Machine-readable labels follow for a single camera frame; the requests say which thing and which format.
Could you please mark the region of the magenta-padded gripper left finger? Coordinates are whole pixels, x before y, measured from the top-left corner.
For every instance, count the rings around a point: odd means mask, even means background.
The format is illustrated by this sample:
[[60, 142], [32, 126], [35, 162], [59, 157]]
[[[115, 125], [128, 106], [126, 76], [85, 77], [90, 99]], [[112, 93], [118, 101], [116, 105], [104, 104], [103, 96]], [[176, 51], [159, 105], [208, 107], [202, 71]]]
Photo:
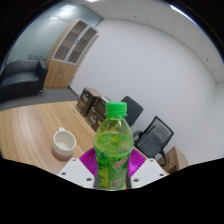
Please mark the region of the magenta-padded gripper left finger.
[[81, 187], [97, 189], [99, 176], [95, 150], [88, 150], [80, 158], [71, 158], [58, 176]]

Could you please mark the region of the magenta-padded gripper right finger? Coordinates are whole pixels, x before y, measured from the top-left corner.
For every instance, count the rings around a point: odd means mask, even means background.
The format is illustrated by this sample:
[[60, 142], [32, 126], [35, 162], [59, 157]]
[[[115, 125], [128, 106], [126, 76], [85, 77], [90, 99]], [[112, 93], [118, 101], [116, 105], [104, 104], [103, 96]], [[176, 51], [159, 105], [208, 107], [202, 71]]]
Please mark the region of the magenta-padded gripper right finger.
[[132, 150], [128, 161], [129, 189], [141, 188], [165, 176], [165, 171], [155, 159], [147, 159], [137, 149]]

